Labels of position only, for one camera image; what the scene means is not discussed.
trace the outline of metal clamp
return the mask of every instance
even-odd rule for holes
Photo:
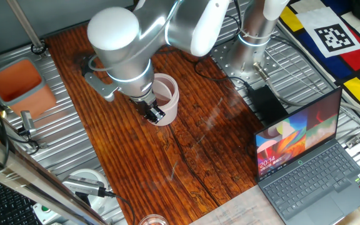
[[[91,72],[87,72],[84,75],[86,82],[94,88],[105,100],[111,102],[115,99],[114,91],[118,89],[118,85],[114,82],[112,84],[103,83],[97,76]]]

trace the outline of laptop keyboard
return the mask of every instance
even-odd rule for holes
[[[343,153],[340,145],[334,146],[264,188],[285,219],[351,184],[346,176],[357,168]]]
[[[40,225],[32,205],[26,196],[0,184],[1,225]]]

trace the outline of orange container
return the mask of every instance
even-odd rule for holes
[[[30,111],[33,119],[56,104],[45,79],[26,57],[0,69],[0,100],[17,115]]]

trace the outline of white cup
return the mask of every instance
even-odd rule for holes
[[[156,126],[166,126],[174,121],[178,115],[179,86],[173,77],[167,74],[155,74],[152,90],[157,99],[159,108],[165,112],[165,116]]]

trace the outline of wooden table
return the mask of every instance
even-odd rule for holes
[[[253,152],[253,134],[262,124],[230,81],[198,76],[178,52],[156,54],[155,71],[177,81],[180,101],[174,122],[153,126],[122,94],[107,102],[86,84],[77,61],[93,53],[86,29],[46,42],[114,192],[130,200],[137,223],[160,214],[170,224],[189,224],[256,184],[246,150]],[[210,58],[199,69],[224,77]],[[106,73],[96,74],[109,82]],[[129,208],[119,203],[130,224]]]

